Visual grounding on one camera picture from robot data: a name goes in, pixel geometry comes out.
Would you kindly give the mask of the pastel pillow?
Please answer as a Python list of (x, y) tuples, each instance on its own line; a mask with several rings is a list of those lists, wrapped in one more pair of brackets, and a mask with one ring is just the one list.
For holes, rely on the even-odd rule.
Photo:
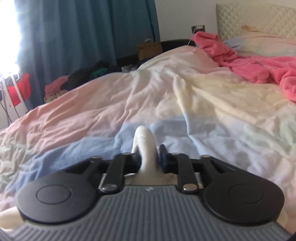
[(264, 33), (243, 25), (239, 35), (224, 43), (241, 56), (295, 56), (295, 39)]

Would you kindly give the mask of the brown paper bag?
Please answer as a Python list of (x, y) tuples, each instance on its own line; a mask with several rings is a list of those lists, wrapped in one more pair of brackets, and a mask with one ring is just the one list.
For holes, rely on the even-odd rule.
[(163, 48), (160, 42), (154, 42), (152, 39), (146, 39), (143, 44), (137, 45), (137, 55), (139, 60), (153, 58), (162, 54)]

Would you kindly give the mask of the teal curtain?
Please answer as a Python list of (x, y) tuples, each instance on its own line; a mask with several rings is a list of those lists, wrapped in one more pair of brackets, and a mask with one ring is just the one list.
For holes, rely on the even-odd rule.
[(18, 65), (30, 75), (29, 109), (45, 86), (106, 60), (132, 56), (146, 39), (160, 40), (154, 1), (16, 1), (21, 43)]

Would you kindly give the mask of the red cloth on rack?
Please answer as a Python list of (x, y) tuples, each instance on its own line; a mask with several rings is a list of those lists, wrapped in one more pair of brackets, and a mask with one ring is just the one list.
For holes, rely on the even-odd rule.
[[(16, 84), (23, 100), (29, 99), (29, 97), (32, 94), (32, 87), (30, 84), (29, 73), (26, 73), (20, 80), (16, 82)], [(9, 91), (9, 95), (13, 103), (13, 106), (17, 106), (18, 104), (20, 104), (21, 100), (19, 99), (19, 96), (16, 92), (16, 88), (14, 87), (14, 85), (12, 85), (11, 87), (8, 87), (8, 91)]]

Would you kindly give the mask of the white drying rack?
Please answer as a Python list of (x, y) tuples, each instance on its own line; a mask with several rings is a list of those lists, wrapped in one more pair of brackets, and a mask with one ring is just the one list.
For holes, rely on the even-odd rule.
[(13, 106), (13, 103), (12, 103), (10, 95), (9, 95), (8, 87), (11, 87), (12, 85), (14, 85), (14, 87), (16, 88), (16, 92), (18, 94), (18, 97), (21, 100), (20, 104), (23, 107), (24, 113), (28, 112), (27, 105), (26, 105), (25, 101), (23, 100), (23, 98), (19, 92), (19, 89), (17, 87), (17, 84), (16, 84), (16, 82), (20, 79), (21, 78), (20, 78), (19, 74), (12, 75), (6, 79), (1, 78), (1, 107), (3, 108), (4, 113), (6, 114), (6, 120), (7, 120), (8, 126), (13, 123), (13, 119), (12, 119), (11, 115), (9, 114), (8, 107), (13, 108), (13, 110), (15, 111), (15, 114), (18, 118), (21, 117), (21, 115), (19, 114), (16, 107)]

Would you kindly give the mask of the pastel rainbow duvet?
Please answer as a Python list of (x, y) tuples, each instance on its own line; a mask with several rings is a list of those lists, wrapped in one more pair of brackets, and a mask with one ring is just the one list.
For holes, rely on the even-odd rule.
[(20, 188), (93, 156), (130, 152), (138, 126), (170, 152), (209, 154), (277, 184), (285, 194), (278, 221), (295, 232), (295, 103), (189, 46), (92, 80), (1, 130), (1, 229), (22, 221)]

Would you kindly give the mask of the pile of dark clothes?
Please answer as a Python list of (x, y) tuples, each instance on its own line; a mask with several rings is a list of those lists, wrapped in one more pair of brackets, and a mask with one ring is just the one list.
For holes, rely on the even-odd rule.
[(66, 92), (76, 89), (77, 87), (104, 75), (114, 72), (131, 72), (137, 68), (138, 64), (129, 64), (121, 67), (118, 65), (111, 65), (108, 61), (100, 60), (91, 67), (78, 69), (71, 75), (61, 76), (51, 84), (46, 85), (44, 102), (52, 102)]

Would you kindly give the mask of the pink fleece blanket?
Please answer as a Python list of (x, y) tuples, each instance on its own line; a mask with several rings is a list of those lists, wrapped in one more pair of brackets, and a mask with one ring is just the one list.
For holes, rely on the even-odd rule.
[(290, 101), (295, 102), (294, 56), (241, 56), (217, 35), (197, 32), (192, 41), (216, 63), (254, 84), (277, 84)]

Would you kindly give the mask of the black bedside sofa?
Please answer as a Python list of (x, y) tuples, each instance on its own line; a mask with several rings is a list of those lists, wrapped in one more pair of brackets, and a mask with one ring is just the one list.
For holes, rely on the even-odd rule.
[[(163, 52), (167, 52), (170, 51), (172, 49), (181, 47), (181, 46), (185, 46), (185, 45), (189, 45), (189, 46), (196, 46), (196, 44), (189, 39), (178, 39), (178, 40), (168, 40), (168, 41), (162, 41), (161, 42), (161, 46), (163, 49)], [(146, 61), (150, 60), (151, 57), (139, 60), (138, 55), (134, 54), (134, 55), (130, 55), (130, 56), (126, 56), (126, 57), (122, 57), (116, 60), (116, 64), (120, 67), (124, 67), (124, 66), (128, 66), (128, 65), (135, 65), (135, 66), (140, 66), (143, 63), (145, 63)]]

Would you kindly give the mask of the wall power outlet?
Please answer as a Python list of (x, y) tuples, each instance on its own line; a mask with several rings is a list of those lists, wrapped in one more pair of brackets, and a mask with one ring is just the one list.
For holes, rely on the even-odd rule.
[(192, 33), (193, 33), (193, 34), (199, 32), (199, 31), (204, 32), (204, 31), (205, 31), (205, 25), (196, 25), (196, 26), (192, 26), (191, 29), (192, 29)]

